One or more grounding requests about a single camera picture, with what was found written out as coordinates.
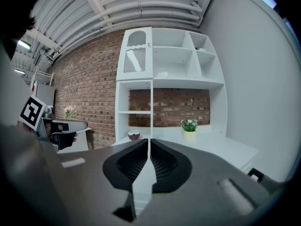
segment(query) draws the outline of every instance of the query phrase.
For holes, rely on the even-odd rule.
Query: white flowers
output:
[[[74,115],[76,113],[76,107],[75,105],[69,105],[64,109],[65,112],[65,118],[68,119],[70,116]]]
[[[193,132],[196,131],[197,125],[198,125],[198,121],[194,120],[194,119],[189,119],[187,121],[185,120],[181,120],[181,127],[185,130],[185,131],[189,131],[189,132]]]
[[[64,109],[64,112],[66,113],[67,111],[70,111],[70,112],[75,111],[75,109],[76,109],[75,105],[74,106],[69,105]]]

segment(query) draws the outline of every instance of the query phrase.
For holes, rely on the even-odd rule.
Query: shelf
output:
[[[204,51],[199,51],[196,50],[197,56],[198,56],[198,61],[201,66],[205,66],[206,64],[210,63],[213,61],[215,58],[214,54],[204,52]]]
[[[151,111],[119,111],[119,114],[151,114]]]
[[[222,86],[224,83],[218,80],[180,80],[180,79],[161,79],[154,78],[154,88],[173,88],[173,89],[213,89]]]
[[[149,127],[128,127],[128,131],[129,130],[140,131],[139,139],[145,139],[145,138],[151,139],[151,129]],[[123,137],[121,140],[114,143],[113,145],[118,145],[118,144],[129,142],[129,141],[131,141],[131,140],[128,138],[128,135],[126,135],[125,137]]]
[[[192,49],[163,47],[153,48],[153,74],[155,78],[200,78],[198,60]]]
[[[204,48],[207,50],[207,52],[215,54],[215,50],[208,36],[197,32],[188,32],[188,33],[192,39],[195,48],[197,49]]]
[[[192,48],[193,46],[188,32],[179,29],[152,29],[152,43],[154,47]]]
[[[116,113],[129,114],[131,110],[139,110],[139,108],[130,108],[129,105],[130,91],[133,90],[148,90],[150,92],[148,101],[151,101],[152,80],[118,81],[116,85]]]

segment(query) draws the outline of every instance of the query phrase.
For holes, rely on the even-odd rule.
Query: vase with flowers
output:
[[[65,112],[65,119],[68,120],[71,116],[73,116],[76,113],[76,107],[75,105],[69,105],[64,109]]]
[[[193,142],[197,140],[197,126],[198,121],[191,119],[191,120],[181,120],[181,127],[183,128],[183,136],[186,141]]]

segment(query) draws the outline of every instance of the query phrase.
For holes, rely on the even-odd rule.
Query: brick wall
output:
[[[92,128],[87,132],[90,149],[115,142],[116,72],[123,35],[124,30],[120,30],[91,40],[55,62],[48,71],[54,73],[55,117],[63,119],[63,109],[75,105],[77,112],[72,119],[87,121]],[[208,92],[156,89],[154,99],[155,126],[177,126],[182,118],[198,118],[202,124],[209,123]],[[138,105],[147,110],[145,102],[140,101]],[[137,125],[137,119],[131,118],[134,121],[130,119],[129,124]],[[139,121],[146,123],[145,118]]]
[[[104,35],[76,48],[50,69],[54,73],[55,117],[75,105],[74,120],[87,121],[91,149],[115,142],[116,72],[124,31]]]
[[[130,91],[130,110],[150,110],[150,91]],[[209,91],[204,89],[154,89],[154,127],[180,126],[181,120],[210,124]],[[131,114],[130,126],[149,127],[150,115]]]

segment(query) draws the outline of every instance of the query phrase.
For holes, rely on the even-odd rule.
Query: cabinet door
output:
[[[152,79],[151,27],[127,30],[117,68],[117,80]]]

